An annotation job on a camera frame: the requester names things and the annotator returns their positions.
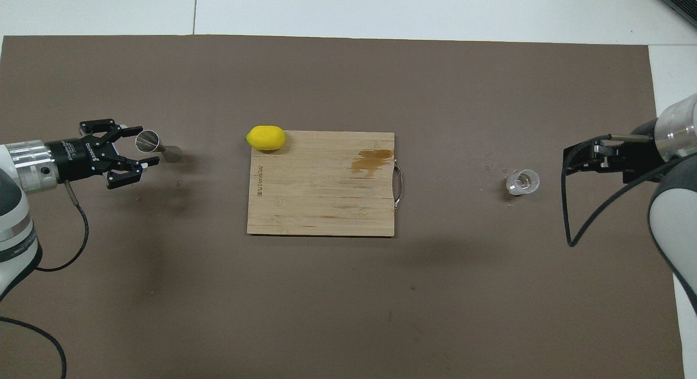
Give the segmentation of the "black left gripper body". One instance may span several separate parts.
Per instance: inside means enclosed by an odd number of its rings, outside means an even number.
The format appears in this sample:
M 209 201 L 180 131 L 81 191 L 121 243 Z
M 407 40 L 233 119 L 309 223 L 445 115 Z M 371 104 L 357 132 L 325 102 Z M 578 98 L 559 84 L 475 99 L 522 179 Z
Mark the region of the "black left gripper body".
M 57 168 L 57 181 L 84 180 L 107 173 L 107 151 L 101 149 L 103 140 L 87 135 L 82 138 L 55 140 L 46 143 Z

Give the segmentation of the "steel double-cone jigger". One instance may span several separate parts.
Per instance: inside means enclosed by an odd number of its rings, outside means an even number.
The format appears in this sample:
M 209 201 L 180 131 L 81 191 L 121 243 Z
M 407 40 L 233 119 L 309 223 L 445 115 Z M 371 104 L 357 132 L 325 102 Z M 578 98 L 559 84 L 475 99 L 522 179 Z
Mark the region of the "steel double-cone jigger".
M 182 150 L 179 146 L 164 145 L 157 132 L 144 130 L 136 136 L 136 149 L 139 152 L 159 153 L 167 163 L 179 163 L 182 159 Z

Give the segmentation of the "brown table mat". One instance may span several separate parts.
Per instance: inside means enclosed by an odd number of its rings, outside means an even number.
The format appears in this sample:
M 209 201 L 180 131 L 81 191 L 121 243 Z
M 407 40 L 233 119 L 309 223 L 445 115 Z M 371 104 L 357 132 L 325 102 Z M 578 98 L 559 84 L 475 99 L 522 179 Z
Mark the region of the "brown table mat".
M 655 116 L 644 46 L 7 37 L 0 143 L 113 118 L 184 159 L 115 190 L 73 183 L 85 252 L 33 272 L 0 315 L 59 339 L 68 379 L 683 379 L 655 187 L 576 248 L 561 218 L 563 150 Z M 257 124 L 393 132 L 394 237 L 248 235 Z M 540 188 L 510 195 L 523 169 Z

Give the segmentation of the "small clear glass cup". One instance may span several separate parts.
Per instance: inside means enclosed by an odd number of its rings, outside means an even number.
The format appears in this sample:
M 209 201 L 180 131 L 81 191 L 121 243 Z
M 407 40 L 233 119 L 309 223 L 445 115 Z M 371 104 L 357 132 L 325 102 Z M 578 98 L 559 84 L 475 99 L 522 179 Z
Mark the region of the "small clear glass cup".
M 540 182 L 537 172 L 523 169 L 508 176 L 505 187 L 510 195 L 521 196 L 535 193 L 540 188 Z

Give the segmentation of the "yellow lemon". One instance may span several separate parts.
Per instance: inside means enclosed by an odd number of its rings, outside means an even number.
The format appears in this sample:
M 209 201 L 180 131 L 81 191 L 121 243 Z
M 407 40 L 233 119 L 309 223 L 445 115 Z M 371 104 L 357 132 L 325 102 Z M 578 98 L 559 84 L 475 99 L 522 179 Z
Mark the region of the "yellow lemon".
M 255 150 L 276 151 L 286 143 L 286 133 L 279 126 L 257 125 L 246 135 L 246 142 Z

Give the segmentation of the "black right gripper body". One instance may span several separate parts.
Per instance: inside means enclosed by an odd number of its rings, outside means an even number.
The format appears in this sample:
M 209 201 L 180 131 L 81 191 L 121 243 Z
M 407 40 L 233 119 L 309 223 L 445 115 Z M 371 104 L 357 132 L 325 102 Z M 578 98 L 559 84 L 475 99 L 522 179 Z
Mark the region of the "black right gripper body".
M 625 160 L 629 170 L 622 173 L 623 183 L 629 184 L 640 178 L 640 176 L 645 175 L 645 173 L 665 164 L 654 141 L 656 124 L 657 119 L 653 119 L 638 126 L 631 132 L 632 135 L 649 137 L 650 140 L 648 142 L 624 143 L 623 150 L 625 150 Z

